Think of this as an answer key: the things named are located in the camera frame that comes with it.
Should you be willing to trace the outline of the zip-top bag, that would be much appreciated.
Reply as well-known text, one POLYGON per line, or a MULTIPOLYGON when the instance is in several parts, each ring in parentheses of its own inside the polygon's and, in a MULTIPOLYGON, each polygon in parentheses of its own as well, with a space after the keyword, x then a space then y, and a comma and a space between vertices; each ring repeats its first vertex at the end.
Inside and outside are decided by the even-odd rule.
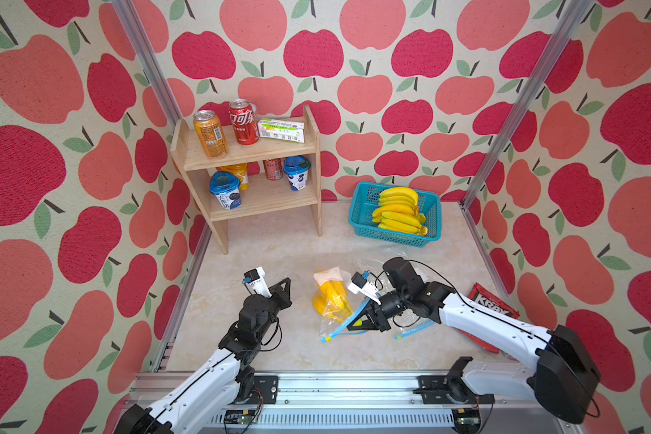
MULTIPOLYGON (((420 319, 440 324, 444 300, 455 289, 446 283, 425 281, 414 269, 414 263, 421 265, 417 260, 397 256, 383 264, 382 274, 388 280, 391 290, 380 296, 381 304, 401 304, 399 316, 410 311, 420 319)), ((391 329, 397 317, 390 319, 391 329)))
POLYGON ((318 289, 312 297, 312 307, 320 316, 320 341, 325 344, 337 337, 361 336, 366 330, 349 330, 349 326, 360 327, 367 298, 353 293, 347 286, 352 274, 340 267, 318 271, 314 280, 318 289))

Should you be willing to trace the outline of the bananas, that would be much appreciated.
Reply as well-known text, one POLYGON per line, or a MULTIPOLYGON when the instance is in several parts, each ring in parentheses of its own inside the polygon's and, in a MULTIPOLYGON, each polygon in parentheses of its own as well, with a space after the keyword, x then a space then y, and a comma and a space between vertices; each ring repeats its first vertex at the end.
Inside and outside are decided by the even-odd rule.
POLYGON ((353 314, 342 280, 328 280, 319 285, 312 306, 323 318, 343 324, 353 314))

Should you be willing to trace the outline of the teal plastic basket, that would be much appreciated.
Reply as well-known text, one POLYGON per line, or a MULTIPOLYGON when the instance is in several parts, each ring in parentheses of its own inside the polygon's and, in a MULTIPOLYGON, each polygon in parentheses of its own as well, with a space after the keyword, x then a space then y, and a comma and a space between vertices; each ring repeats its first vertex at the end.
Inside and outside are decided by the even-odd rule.
POLYGON ((349 222, 359 236, 423 247, 441 238, 441 201, 435 193, 361 183, 349 222))

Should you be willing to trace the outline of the banana bunch from bag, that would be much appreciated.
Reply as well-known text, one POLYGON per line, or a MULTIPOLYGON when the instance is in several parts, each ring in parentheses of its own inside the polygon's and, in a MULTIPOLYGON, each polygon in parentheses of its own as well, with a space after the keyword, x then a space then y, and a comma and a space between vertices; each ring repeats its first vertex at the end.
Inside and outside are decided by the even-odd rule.
POLYGON ((416 206, 419 202, 419 195, 408 187, 389 188, 379 194, 380 205, 388 202, 407 202, 412 206, 416 206))

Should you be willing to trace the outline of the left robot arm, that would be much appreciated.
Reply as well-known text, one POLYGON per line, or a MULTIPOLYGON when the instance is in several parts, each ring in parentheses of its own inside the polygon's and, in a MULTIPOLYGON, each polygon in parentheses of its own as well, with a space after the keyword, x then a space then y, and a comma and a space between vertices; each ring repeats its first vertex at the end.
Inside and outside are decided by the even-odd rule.
POLYGON ((269 330, 278 330, 280 311, 291 307, 290 285, 291 279, 284 278, 268 288, 267 297, 245 298, 238 320, 208 361, 150 406, 131 406, 114 433, 198 433, 220 410, 248 399, 255 374, 251 362, 267 343, 269 330))

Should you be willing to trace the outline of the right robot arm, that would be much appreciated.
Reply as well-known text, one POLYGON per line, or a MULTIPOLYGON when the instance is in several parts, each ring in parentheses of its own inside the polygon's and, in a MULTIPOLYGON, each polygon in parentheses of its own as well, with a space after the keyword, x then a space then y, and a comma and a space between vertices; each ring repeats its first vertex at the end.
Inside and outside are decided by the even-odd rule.
POLYGON ((426 282, 413 260, 395 257, 383 264, 392 290, 379 295, 368 274, 354 273, 347 288, 367 300, 345 323, 350 331, 390 329, 406 310, 422 319, 467 332, 509 354, 519 363, 480 363, 461 357, 448 371, 458 401, 471 395, 504 395, 539 403, 554 417, 583 423, 597 404, 600 372, 578 334, 524 323, 477 304, 446 279, 426 282))

